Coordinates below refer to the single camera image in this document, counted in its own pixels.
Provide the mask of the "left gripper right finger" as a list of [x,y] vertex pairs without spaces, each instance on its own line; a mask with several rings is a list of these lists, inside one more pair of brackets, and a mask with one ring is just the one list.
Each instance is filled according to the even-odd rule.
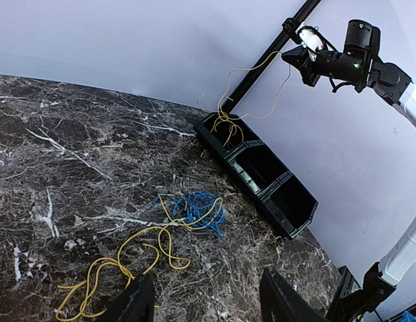
[[327,321],[276,271],[265,268],[260,281],[262,321],[324,322]]

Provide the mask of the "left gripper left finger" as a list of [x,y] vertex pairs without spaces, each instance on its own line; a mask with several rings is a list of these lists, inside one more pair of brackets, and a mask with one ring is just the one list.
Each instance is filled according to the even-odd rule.
[[138,276],[112,302],[96,322],[153,322],[155,288],[153,274]]

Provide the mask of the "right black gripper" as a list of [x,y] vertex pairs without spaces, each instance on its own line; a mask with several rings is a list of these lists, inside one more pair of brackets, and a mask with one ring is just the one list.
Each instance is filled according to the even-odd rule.
[[282,54],[282,60],[292,66],[298,66],[303,83],[310,87],[315,87],[320,76],[315,72],[313,61],[310,59],[309,52],[303,46],[297,46]]

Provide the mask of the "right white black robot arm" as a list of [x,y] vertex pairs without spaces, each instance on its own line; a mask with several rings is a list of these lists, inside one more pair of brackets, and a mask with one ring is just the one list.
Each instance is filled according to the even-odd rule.
[[416,263],[416,82],[413,55],[399,27],[348,23],[343,50],[295,19],[283,25],[296,47],[282,55],[304,84],[327,77],[333,98],[318,95],[327,121],[308,157],[337,182],[311,231],[339,262],[364,274],[362,288],[340,301],[345,320],[400,306],[395,291]]

